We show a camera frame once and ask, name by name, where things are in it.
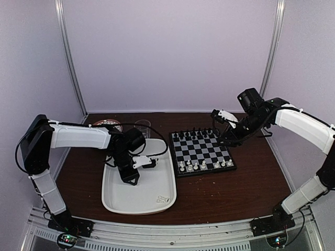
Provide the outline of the white chess queen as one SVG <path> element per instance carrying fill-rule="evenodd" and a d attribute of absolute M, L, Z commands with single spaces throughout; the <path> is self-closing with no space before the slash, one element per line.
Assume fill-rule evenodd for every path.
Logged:
<path fill-rule="evenodd" d="M 205 169 L 206 168 L 206 161 L 205 160 L 203 160 L 202 161 L 202 164 L 201 164 L 201 169 Z"/>

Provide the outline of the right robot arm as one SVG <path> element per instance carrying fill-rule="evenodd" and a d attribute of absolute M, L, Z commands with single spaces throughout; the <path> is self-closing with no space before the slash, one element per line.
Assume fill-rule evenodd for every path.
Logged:
<path fill-rule="evenodd" d="M 295 188 L 269 218 L 269 227 L 279 231 L 289 214 L 334 190 L 334 125 L 282 98 L 265 100 L 255 88 L 244 90 L 237 99 L 246 113 L 243 118 L 225 110 L 213 112 L 215 120 L 229 124 L 219 142 L 240 146 L 260 130 L 275 126 L 276 136 L 270 143 Z"/>

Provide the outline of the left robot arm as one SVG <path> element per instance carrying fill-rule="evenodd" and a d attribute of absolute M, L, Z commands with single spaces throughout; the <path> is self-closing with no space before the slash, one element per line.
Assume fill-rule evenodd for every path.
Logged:
<path fill-rule="evenodd" d="M 122 132 L 117 124 L 60 122 L 39 114 L 19 139 L 14 156 L 17 167 L 28 175 L 51 215 L 55 216 L 55 224 L 62 231 L 70 232 L 75 228 L 75 220 L 67 214 L 69 210 L 50 172 L 50 152 L 62 149 L 68 155 L 74 148 L 105 150 L 113 159 L 121 180 L 135 186 L 140 177 L 138 168 L 152 164 L 150 157 L 134 153 L 145 145 L 146 139 L 136 128 Z"/>

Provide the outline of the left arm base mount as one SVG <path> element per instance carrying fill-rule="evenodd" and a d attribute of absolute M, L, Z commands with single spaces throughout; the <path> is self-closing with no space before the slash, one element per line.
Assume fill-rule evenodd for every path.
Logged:
<path fill-rule="evenodd" d="M 48 228 L 57 231 L 69 233 L 73 236 L 90 237 L 94 222 L 78 218 L 51 218 L 48 222 Z"/>

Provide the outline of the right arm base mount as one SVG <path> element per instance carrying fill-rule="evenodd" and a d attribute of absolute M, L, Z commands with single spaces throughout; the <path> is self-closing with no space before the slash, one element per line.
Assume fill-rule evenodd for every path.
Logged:
<path fill-rule="evenodd" d="M 280 221 L 275 216 L 267 216 L 265 218 L 255 218 L 250 222 L 253 236 L 268 235 L 295 226 L 295 221 L 289 217 L 284 221 Z"/>

